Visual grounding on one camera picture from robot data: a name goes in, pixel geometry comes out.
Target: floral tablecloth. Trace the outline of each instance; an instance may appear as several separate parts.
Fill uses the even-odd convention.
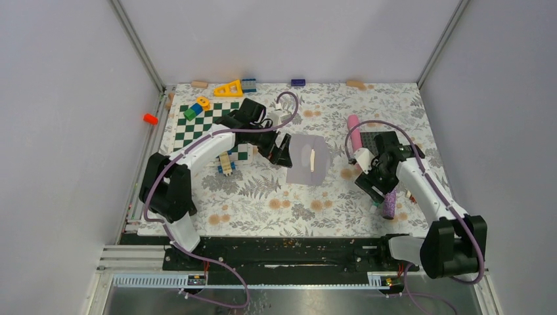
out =
[[[211,102],[236,102],[243,98],[215,98],[213,88],[194,89],[189,84],[176,88],[173,107],[160,147],[168,154],[173,143],[177,108],[194,104],[198,96]],[[239,165],[233,175],[224,177],[216,167],[205,167],[192,179],[192,193],[198,213],[192,217],[202,236],[334,236],[374,237],[387,233],[425,236],[427,222],[417,204],[397,187],[397,209],[393,220],[383,219],[380,209],[360,190],[354,180],[361,172],[350,165],[344,154],[346,117],[358,115],[360,121],[383,119],[406,130],[424,151],[432,169],[449,191],[441,158],[435,147],[426,111],[415,83],[366,84],[360,91],[345,84],[308,84],[293,88],[287,84],[257,84],[257,92],[245,94],[266,106],[274,104],[280,92],[292,91],[301,100],[297,116],[282,132],[321,135],[332,156],[332,165],[320,186],[287,184],[286,169],[271,165],[256,154],[250,165]],[[294,101],[281,99],[292,111]],[[361,131],[387,131],[389,127],[370,123]],[[399,140],[407,143],[401,135]],[[156,223],[143,221],[139,235],[165,235]]]

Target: checkerboard mat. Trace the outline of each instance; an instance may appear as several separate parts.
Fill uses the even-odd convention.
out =
[[[186,117],[184,117],[184,112],[188,107],[187,105],[176,106],[175,117],[177,117],[177,119],[174,128],[176,133],[174,136],[173,151],[178,151],[190,144],[193,140],[199,138],[211,128],[211,125],[213,125],[218,118],[227,115],[233,110],[239,109],[240,103],[211,104],[211,110],[201,112],[201,114],[197,115],[197,117],[191,121],[188,121]],[[230,161],[239,165],[251,163],[253,160],[253,153],[254,148],[251,144],[239,144],[231,150]],[[209,162],[208,165],[216,166],[220,165],[220,162],[216,157],[215,160]]]

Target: wooden block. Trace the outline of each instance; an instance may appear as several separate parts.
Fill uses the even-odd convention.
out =
[[[166,108],[166,110],[170,110],[173,101],[174,101],[174,93],[168,93],[168,102],[164,104],[164,108]]]
[[[199,89],[207,89],[207,87],[209,87],[209,83],[201,82],[201,81],[192,81],[191,86],[197,87]]]
[[[360,82],[360,81],[347,80],[346,81],[346,86],[347,87],[357,87],[360,91],[367,90],[367,87],[365,86],[365,84],[363,82]]]

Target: purple cylinder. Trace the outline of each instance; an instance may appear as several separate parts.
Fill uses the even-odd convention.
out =
[[[381,212],[381,217],[383,219],[392,220],[395,218],[395,209],[397,207],[397,189],[393,189],[392,192],[385,196],[385,201],[383,201],[383,211]]]

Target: purple cable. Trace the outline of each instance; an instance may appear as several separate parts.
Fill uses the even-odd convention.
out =
[[[404,130],[402,130],[402,128],[400,128],[397,125],[394,125],[392,123],[389,123],[387,121],[383,121],[383,120],[366,120],[366,121],[362,121],[362,122],[356,124],[356,126],[352,127],[350,129],[350,131],[348,131],[348,135],[346,135],[346,139],[344,139],[344,151],[346,152],[346,157],[347,158],[350,157],[350,155],[348,154],[348,139],[350,138],[350,134],[354,130],[356,130],[358,127],[360,127],[361,125],[363,125],[365,123],[381,123],[383,125],[387,125],[387,126],[393,127],[394,129],[397,129],[398,131],[400,131],[400,133],[402,133],[404,135],[404,137],[410,143],[410,147],[412,148],[412,151],[414,152],[414,156],[420,156],[420,154],[418,153],[418,149],[416,149],[416,146],[414,145],[414,142],[412,141],[410,136]],[[433,181],[431,175],[426,173],[426,168],[425,168],[424,164],[422,163],[422,159],[416,158],[416,161],[418,162],[418,166],[420,167],[420,170],[422,171],[422,174],[424,175],[424,177],[426,177],[426,180],[430,183],[430,186],[433,188],[433,190],[435,191],[437,196],[439,196],[439,198],[441,199],[443,204],[445,204],[445,206],[453,214],[453,216],[455,216],[455,218],[457,218],[458,223],[460,223],[460,225],[464,229],[464,232],[466,233],[468,238],[470,238],[470,241],[472,242],[472,246],[474,247],[474,250],[476,251],[476,254],[478,255],[478,264],[479,264],[478,267],[479,268],[478,268],[478,276],[476,277],[476,279],[474,279],[472,281],[461,280],[461,279],[458,279],[458,278],[455,278],[455,277],[451,277],[451,279],[453,279],[454,281],[459,282],[461,284],[476,284],[476,283],[480,282],[481,279],[483,278],[483,273],[485,272],[485,266],[484,266],[484,262],[483,262],[483,254],[481,253],[481,249],[479,248],[478,241],[476,241],[474,235],[472,235],[472,231],[470,231],[470,229],[468,228],[468,226],[466,225],[464,220],[460,217],[460,215],[457,213],[455,208],[453,208],[453,206],[451,206],[451,203],[449,203],[449,200],[441,193],[441,190],[439,189],[439,187],[437,187],[437,185]]]
[[[375,294],[375,295],[367,295],[367,296],[368,297],[383,297],[383,298],[392,299],[392,298],[397,298],[397,297],[408,297],[408,296],[410,296],[410,293],[400,293],[400,294],[391,294],[391,295]],[[434,294],[429,294],[429,293],[412,293],[412,296],[427,297],[428,299],[441,301],[441,302],[445,303],[448,307],[450,307],[455,312],[455,315],[458,315],[457,307],[444,297],[440,297],[439,295],[434,295]]]
[[[406,295],[408,295],[408,297],[410,298],[410,300],[412,300],[412,302],[414,303],[414,305],[416,305],[424,314],[431,315],[431,313],[429,313],[428,311],[424,310],[424,308],[422,308],[422,307],[418,304],[418,302],[416,302],[416,300],[414,300],[414,295],[416,295],[417,297],[419,297],[419,296],[425,296],[425,294],[423,294],[423,293],[410,293],[410,289],[409,289],[409,287],[408,287],[408,284],[407,284],[407,282],[406,282],[406,279],[407,279],[408,270],[410,270],[410,267],[411,267],[411,266],[414,266],[414,264],[413,264],[413,263],[409,263],[409,264],[406,266],[406,268],[404,268],[404,290],[406,290]],[[443,301],[446,305],[449,305],[449,307],[452,308],[452,309],[454,310],[454,312],[455,312],[456,315],[458,315],[457,308],[456,308],[453,304],[451,304],[451,302],[449,302],[448,300],[444,299],[443,297],[438,297],[438,296],[436,296],[436,295],[431,295],[430,297],[433,298],[433,299],[438,299],[438,300],[440,300],[440,301]]]
[[[149,205],[151,204],[151,199],[153,198],[153,195],[155,193],[155,189],[156,187],[159,185],[159,183],[162,181],[162,179],[164,178],[164,175],[166,174],[166,172],[168,172],[168,170],[174,165],[176,164],[181,158],[183,158],[186,154],[188,154],[191,150],[193,150],[195,147],[197,147],[199,144],[205,142],[207,139],[211,138],[212,136],[215,135],[220,135],[222,133],[266,133],[269,131],[275,131],[279,128],[284,127],[285,125],[287,125],[289,122],[291,122],[294,117],[296,116],[296,114],[298,113],[298,107],[300,107],[300,102],[298,100],[298,97],[290,92],[290,91],[284,91],[282,93],[280,93],[277,96],[277,102],[279,102],[280,98],[285,95],[291,95],[294,98],[294,101],[296,103],[296,107],[294,108],[294,113],[292,113],[292,115],[285,120],[283,123],[281,123],[280,125],[277,126],[273,126],[270,128],[265,128],[265,129],[225,129],[225,130],[218,130],[215,131],[212,135],[207,134],[202,136],[201,138],[199,138],[198,141],[193,142],[190,146],[188,146],[187,148],[185,148],[183,150],[182,153],[178,154],[177,157],[175,157],[174,159],[172,159],[160,172],[160,174],[158,175],[158,177],[155,179],[155,181],[153,182],[153,186],[151,187],[151,189],[149,190],[149,193],[147,195],[147,198],[145,199],[145,204],[143,206],[143,218],[145,218],[145,221],[147,222],[159,222],[163,224],[163,228],[164,231],[166,232],[166,234],[168,235],[168,238],[170,239],[171,242],[174,243],[174,247],[178,248],[180,251],[182,251],[184,254],[195,258],[195,259],[199,259],[201,261],[208,261],[211,262],[213,264],[218,264],[226,269],[228,269],[230,272],[232,272],[236,278],[238,278],[238,280],[240,280],[240,282],[242,283],[242,285],[244,286],[245,290],[246,290],[246,302],[242,305],[233,305],[233,304],[226,304],[226,303],[221,303],[215,300],[211,300],[211,299],[206,299],[204,297],[199,297],[197,295],[187,295],[188,297],[192,297],[194,299],[198,299],[204,302],[209,302],[209,303],[213,303],[215,305],[219,305],[219,306],[223,306],[223,307],[228,307],[228,308],[244,308],[246,306],[248,306],[248,304],[250,304],[250,291],[248,290],[248,285],[246,284],[246,281],[244,280],[244,278],[242,278],[242,276],[240,276],[240,274],[238,272],[236,272],[236,270],[232,269],[229,265],[220,262],[220,261],[216,261],[214,259],[210,259],[210,258],[206,258],[206,257],[201,257],[198,255],[195,255],[194,253],[191,253],[189,251],[187,251],[184,247],[182,247],[180,244],[178,244],[176,242],[176,239],[174,238],[174,236],[172,235],[172,233],[170,232],[170,230],[168,229],[168,227],[166,226],[165,222],[162,219],[152,219],[149,218],[148,216],[148,209],[149,209]]]

